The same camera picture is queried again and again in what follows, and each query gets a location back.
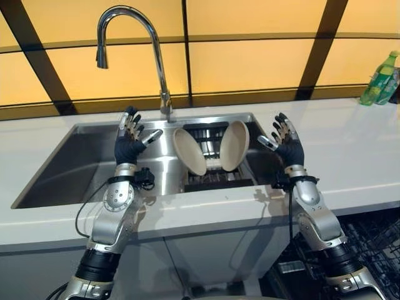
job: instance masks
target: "sink basin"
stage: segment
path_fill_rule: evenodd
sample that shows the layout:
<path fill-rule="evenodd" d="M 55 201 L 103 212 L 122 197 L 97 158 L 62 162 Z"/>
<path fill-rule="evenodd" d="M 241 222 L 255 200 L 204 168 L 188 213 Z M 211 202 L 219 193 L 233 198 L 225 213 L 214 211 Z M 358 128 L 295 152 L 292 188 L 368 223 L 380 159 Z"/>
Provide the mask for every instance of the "sink basin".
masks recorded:
<path fill-rule="evenodd" d="M 209 171 L 205 176 L 193 176 L 188 173 L 173 148 L 174 130 L 185 128 L 194 136 L 205 157 L 215 158 L 219 155 L 219 142 L 224 129 L 235 120 L 245 122 L 250 133 L 249 151 L 241 165 L 230 173 L 222 169 Z M 182 117 L 174 123 L 150 120 L 141 124 L 145 126 L 143 136 L 159 128 L 164 131 L 160 140 L 151 144 L 137 160 L 139 169 L 150 168 L 156 178 L 155 188 L 143 191 L 145 196 L 270 184 L 275 172 L 281 169 L 279 158 L 257 142 L 257 137 L 263 134 L 263 131 L 250 113 Z M 117 126 L 118 122 L 76 124 L 11 208 L 82 203 L 114 174 Z M 102 196 L 103 193 L 99 192 L 94 201 L 100 201 Z"/>

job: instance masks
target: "metal rack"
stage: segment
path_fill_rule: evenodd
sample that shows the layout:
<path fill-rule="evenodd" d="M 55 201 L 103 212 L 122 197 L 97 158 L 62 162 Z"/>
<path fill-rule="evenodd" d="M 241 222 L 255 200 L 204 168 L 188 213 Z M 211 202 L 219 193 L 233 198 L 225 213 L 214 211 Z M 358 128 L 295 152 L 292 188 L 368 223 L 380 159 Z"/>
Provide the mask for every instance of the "metal rack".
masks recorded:
<path fill-rule="evenodd" d="M 387 298 L 400 299 L 400 209 L 353 214 L 338 219 L 351 249 L 368 267 Z M 320 285 L 319 299 L 331 299 L 331 290 L 323 283 L 324 272 L 301 234 L 294 238 L 274 267 L 280 276 L 305 271 L 317 282 L 316 285 Z"/>
<path fill-rule="evenodd" d="M 196 124 L 195 127 L 188 125 L 183 128 L 196 140 L 204 158 L 219 159 L 221 141 L 228 126 L 228 122 L 215 122 Z M 184 190 L 189 192 L 252 185 L 254 185 L 254 180 L 251 175 L 248 174 L 247 170 L 242 170 L 240 166 L 231 172 L 226 172 L 221 167 L 215 167 L 207 170 L 207 173 L 203 176 L 189 172 Z"/>

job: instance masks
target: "faucet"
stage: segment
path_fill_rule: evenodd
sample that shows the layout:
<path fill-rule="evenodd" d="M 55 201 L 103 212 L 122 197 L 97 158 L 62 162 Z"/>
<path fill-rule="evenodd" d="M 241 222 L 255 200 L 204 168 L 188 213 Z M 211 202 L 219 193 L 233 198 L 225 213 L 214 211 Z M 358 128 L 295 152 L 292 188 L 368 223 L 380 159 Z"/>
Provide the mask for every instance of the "faucet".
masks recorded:
<path fill-rule="evenodd" d="M 167 119 L 169 121 L 169 116 L 172 113 L 173 107 L 164 73 L 163 57 L 161 56 L 160 42 L 154 26 L 151 24 L 150 20 L 143 13 L 141 13 L 137 9 L 134 9 L 133 7 L 124 5 L 113 6 L 103 12 L 103 14 L 100 17 L 99 23 L 97 24 L 97 55 L 96 55 L 97 66 L 102 69 L 108 68 L 107 54 L 106 54 L 107 25 L 112 18 L 123 14 L 131 16 L 132 18 L 138 20 L 150 34 L 152 48 L 154 50 L 154 56 L 156 58 L 158 78 L 161 87 L 160 111 L 161 113 L 167 116 Z"/>

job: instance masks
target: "wall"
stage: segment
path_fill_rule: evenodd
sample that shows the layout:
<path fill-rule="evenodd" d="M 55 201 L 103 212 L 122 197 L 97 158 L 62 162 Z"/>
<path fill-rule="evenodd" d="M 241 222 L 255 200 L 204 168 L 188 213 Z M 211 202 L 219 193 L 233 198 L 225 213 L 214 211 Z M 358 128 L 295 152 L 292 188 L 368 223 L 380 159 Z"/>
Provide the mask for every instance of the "wall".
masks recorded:
<path fill-rule="evenodd" d="M 158 108 L 136 20 L 110 22 L 96 67 L 98 19 L 117 4 L 154 24 L 175 108 L 359 96 L 400 50 L 398 0 L 3 0 L 0 119 Z"/>

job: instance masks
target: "green bottle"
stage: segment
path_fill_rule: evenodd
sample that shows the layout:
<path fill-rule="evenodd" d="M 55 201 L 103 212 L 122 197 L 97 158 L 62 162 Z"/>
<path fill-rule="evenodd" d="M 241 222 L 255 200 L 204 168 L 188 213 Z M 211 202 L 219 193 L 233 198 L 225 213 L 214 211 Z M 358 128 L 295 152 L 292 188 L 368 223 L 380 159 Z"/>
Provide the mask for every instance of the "green bottle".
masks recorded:
<path fill-rule="evenodd" d="M 398 55 L 399 53 L 397 51 L 390 52 L 389 57 L 377 67 L 368 87 L 360 97 L 360 103 L 362 105 L 372 105 L 372 103 L 379 99 L 380 93 L 385 88 L 394 72 L 394 63 Z"/>

